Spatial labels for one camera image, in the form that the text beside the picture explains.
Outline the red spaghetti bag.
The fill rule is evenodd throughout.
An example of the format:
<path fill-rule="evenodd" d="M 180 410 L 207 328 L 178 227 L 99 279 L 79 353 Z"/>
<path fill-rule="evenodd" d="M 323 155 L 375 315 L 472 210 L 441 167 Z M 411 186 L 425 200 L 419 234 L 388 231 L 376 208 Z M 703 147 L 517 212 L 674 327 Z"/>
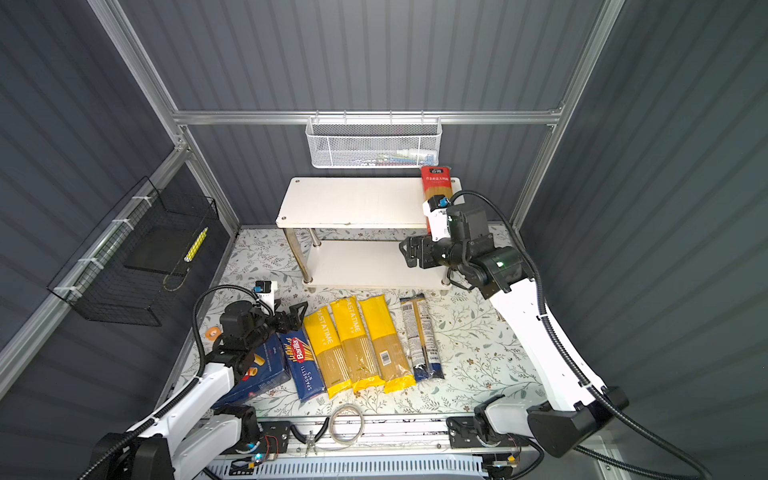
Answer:
<path fill-rule="evenodd" d="M 422 211 L 427 218 L 427 232 L 431 234 L 433 213 L 447 208 L 453 195 L 450 168 L 423 166 L 420 172 L 424 190 Z"/>

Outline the clear blue spaghetti bag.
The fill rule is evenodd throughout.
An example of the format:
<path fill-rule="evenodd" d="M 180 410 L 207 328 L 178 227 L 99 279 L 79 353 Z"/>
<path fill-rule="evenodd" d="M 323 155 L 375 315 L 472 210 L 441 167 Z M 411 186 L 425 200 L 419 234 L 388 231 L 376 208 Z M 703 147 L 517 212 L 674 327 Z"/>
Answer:
<path fill-rule="evenodd" d="M 432 316 L 424 294 L 400 299 L 410 361 L 417 382 L 444 379 Z"/>

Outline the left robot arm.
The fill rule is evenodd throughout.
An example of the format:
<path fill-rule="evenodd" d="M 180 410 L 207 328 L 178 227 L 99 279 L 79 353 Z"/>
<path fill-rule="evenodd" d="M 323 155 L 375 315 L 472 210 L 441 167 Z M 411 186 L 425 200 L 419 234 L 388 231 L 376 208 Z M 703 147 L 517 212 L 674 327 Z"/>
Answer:
<path fill-rule="evenodd" d="M 259 347 L 302 327 L 308 305 L 282 311 L 273 291 L 233 289 L 246 297 L 225 307 L 210 351 L 192 327 L 199 356 L 193 377 L 128 430 L 99 440 L 81 478 L 192 479 L 228 449 L 255 450 L 262 437 L 255 410 L 216 403 L 245 378 Z"/>

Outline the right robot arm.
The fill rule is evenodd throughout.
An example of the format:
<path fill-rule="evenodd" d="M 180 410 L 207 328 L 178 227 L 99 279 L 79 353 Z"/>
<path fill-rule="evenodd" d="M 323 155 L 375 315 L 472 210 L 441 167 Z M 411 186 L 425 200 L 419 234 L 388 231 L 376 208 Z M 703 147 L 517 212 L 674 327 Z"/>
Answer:
<path fill-rule="evenodd" d="M 693 478 L 709 479 L 711 472 L 692 455 L 642 426 L 625 412 L 624 391 L 607 386 L 573 346 L 551 313 L 540 272 L 525 249 L 519 232 L 505 226 L 510 245 L 499 247 L 489 231 L 485 209 L 497 206 L 477 191 L 469 194 L 483 201 L 476 207 L 460 202 L 458 191 L 450 197 L 434 195 L 423 204 L 428 234 L 403 240 L 399 249 L 411 267 L 441 266 L 459 273 L 459 288 L 477 290 L 506 321 L 532 362 L 544 387 L 543 403 L 515 407 L 496 396 L 476 414 L 477 430 L 526 438 L 540 457 L 560 458 L 575 451 L 607 466 L 649 479 L 667 479 L 669 473 L 612 458 L 584 446 L 584 441 L 612 420 L 659 447 L 693 469 Z"/>

